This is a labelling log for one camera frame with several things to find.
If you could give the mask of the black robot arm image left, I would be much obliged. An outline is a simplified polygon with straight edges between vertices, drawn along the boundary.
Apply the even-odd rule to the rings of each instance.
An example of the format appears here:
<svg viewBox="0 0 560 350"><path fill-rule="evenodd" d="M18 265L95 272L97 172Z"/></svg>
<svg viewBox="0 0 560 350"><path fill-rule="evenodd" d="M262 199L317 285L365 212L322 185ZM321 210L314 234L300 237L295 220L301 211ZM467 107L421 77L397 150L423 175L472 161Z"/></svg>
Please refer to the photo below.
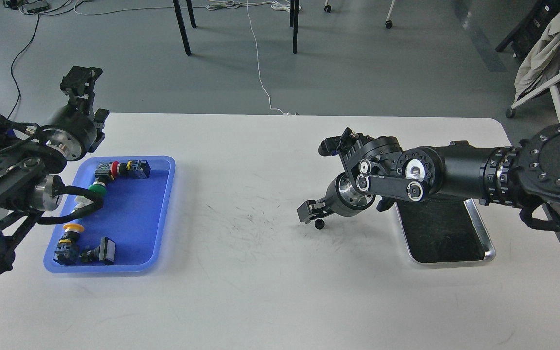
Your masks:
<svg viewBox="0 0 560 350"><path fill-rule="evenodd" d="M36 224L64 224L102 208L102 195L59 177L105 138L109 111L93 111L101 75L99 67L73 66L60 83L69 100L45 126L0 114L0 275L13 269L14 250Z"/></svg>

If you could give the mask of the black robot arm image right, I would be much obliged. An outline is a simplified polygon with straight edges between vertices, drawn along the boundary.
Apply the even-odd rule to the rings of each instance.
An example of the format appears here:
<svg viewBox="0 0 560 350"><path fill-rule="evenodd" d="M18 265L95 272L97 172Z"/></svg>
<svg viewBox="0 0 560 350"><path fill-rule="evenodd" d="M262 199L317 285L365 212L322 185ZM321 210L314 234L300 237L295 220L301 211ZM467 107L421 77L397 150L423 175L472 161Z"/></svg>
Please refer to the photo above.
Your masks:
<svg viewBox="0 0 560 350"><path fill-rule="evenodd" d="M301 222L333 213L352 217L376 196L380 212L395 202L412 205L432 197L476 199L520 209L536 230L560 232L560 123L542 129L518 148L476 148L467 141L402 149L396 137L371 137L347 128L325 138L318 152L340 157L344 170L324 198L305 201Z"/></svg>

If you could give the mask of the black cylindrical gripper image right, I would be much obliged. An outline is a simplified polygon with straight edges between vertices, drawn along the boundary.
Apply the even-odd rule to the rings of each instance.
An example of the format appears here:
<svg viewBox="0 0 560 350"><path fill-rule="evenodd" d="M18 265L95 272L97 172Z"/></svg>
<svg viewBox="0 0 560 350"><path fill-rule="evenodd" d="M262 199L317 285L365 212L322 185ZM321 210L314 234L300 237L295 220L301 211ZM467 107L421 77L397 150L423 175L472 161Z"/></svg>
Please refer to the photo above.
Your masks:
<svg viewBox="0 0 560 350"><path fill-rule="evenodd" d="M297 209L300 222L308 224L336 213L352 217L369 208L375 197L359 193L345 174L340 174L329 184L325 198L303 202Z"/></svg>

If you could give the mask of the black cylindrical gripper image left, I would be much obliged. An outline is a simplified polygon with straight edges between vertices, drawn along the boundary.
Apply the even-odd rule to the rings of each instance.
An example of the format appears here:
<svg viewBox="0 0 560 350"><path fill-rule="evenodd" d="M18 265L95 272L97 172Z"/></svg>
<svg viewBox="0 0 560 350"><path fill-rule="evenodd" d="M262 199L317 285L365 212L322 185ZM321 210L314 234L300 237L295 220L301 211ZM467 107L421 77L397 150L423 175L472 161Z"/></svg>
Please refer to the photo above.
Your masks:
<svg viewBox="0 0 560 350"><path fill-rule="evenodd" d="M93 111L93 89L102 73L99 67L73 66L60 83L69 106L58 109L48 119L43 132L45 145L60 151L67 161L78 161L95 152L105 139L103 128L110 111Z"/></svg>

